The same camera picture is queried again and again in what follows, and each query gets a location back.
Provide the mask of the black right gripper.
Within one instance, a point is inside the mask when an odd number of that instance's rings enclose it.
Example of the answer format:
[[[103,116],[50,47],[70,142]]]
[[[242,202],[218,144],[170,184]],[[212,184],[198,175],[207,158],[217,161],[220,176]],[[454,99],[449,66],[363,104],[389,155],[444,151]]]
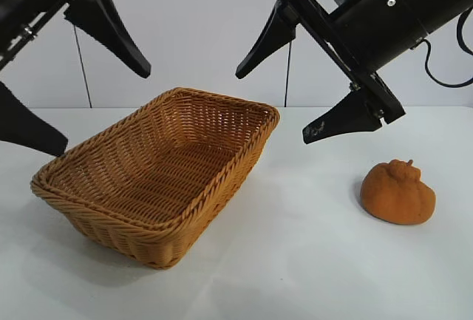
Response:
[[[277,0],[261,34],[236,68],[243,79],[296,38],[302,27],[350,79],[350,93],[302,130],[305,144],[374,132],[405,114],[378,69],[414,46],[424,32],[402,1],[347,0],[328,13],[316,0]]]

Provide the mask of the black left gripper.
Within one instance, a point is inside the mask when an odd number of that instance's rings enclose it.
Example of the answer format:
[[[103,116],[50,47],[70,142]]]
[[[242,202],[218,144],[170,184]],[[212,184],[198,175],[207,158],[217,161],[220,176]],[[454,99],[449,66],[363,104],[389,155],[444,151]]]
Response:
[[[142,78],[151,64],[127,31],[113,0],[1,0],[1,68],[65,5],[65,19],[105,46]]]

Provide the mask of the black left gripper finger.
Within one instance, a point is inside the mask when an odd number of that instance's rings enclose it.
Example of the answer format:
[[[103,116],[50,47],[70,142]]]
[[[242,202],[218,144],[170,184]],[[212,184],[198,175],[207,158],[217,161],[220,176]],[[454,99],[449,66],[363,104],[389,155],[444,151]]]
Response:
[[[33,114],[1,83],[1,141],[61,156],[68,139],[60,131]]]

